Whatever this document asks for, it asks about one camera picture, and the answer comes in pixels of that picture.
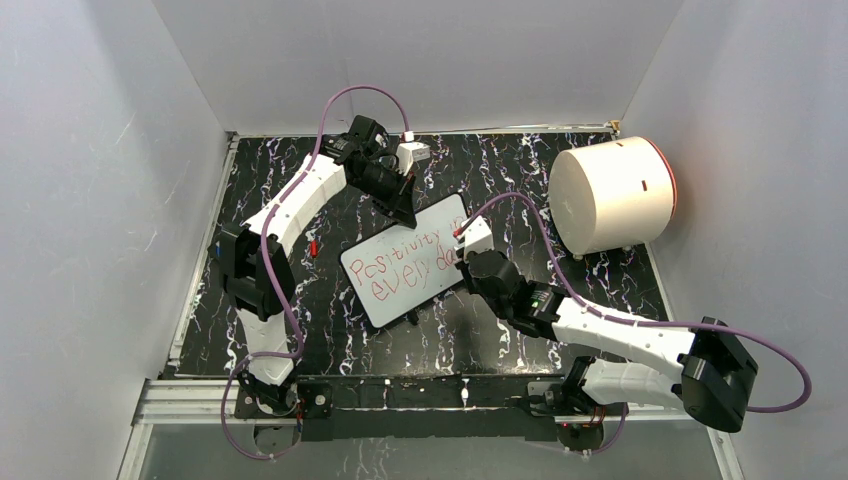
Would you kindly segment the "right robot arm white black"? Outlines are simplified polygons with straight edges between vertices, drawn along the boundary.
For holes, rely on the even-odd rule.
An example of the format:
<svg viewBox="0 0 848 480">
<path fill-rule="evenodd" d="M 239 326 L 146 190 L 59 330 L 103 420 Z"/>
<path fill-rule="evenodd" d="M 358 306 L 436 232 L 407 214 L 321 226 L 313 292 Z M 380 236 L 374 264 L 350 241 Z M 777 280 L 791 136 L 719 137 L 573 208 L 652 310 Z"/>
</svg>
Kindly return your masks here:
<svg viewBox="0 0 848 480">
<path fill-rule="evenodd" d="M 758 365 L 724 323 L 707 318 L 678 328 L 632 317 L 619 324 L 563 288 L 525 279 L 494 250 L 472 253 L 457 267 L 468 290 L 518 332 L 617 356 L 575 360 L 559 393 L 571 411 L 648 404 L 682 410 L 715 430 L 740 431 Z"/>
</svg>

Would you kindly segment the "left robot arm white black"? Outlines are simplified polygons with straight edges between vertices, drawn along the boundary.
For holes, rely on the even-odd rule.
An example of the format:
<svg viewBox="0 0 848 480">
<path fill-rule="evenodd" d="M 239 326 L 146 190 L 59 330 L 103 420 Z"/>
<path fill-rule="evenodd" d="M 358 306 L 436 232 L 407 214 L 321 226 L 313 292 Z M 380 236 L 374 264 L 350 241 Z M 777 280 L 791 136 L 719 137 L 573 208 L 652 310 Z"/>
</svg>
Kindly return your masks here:
<svg viewBox="0 0 848 480">
<path fill-rule="evenodd" d="M 294 411 L 294 369 L 305 338 L 291 306 L 297 283 L 289 263 L 296 240 L 347 187 L 368 195 L 378 213 L 415 228 L 412 166 L 430 155 L 410 132 L 392 143 L 375 120 L 358 115 L 350 129 L 319 136 L 294 177 L 242 224 L 222 227 L 212 264 L 244 330 L 247 355 L 233 369 L 239 386 L 275 416 Z"/>
</svg>

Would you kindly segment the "small white whiteboard black frame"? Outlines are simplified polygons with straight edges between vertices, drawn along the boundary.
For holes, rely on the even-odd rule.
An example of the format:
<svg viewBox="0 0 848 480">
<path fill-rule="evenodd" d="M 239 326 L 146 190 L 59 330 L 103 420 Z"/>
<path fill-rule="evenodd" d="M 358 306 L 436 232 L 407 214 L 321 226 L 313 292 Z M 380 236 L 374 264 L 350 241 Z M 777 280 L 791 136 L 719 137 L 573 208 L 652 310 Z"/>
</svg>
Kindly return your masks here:
<svg viewBox="0 0 848 480">
<path fill-rule="evenodd" d="M 340 254 L 373 327 L 391 324 L 462 281 L 454 232 L 467 218 L 461 194 L 451 193 L 418 211 L 416 228 L 392 225 Z"/>
</svg>

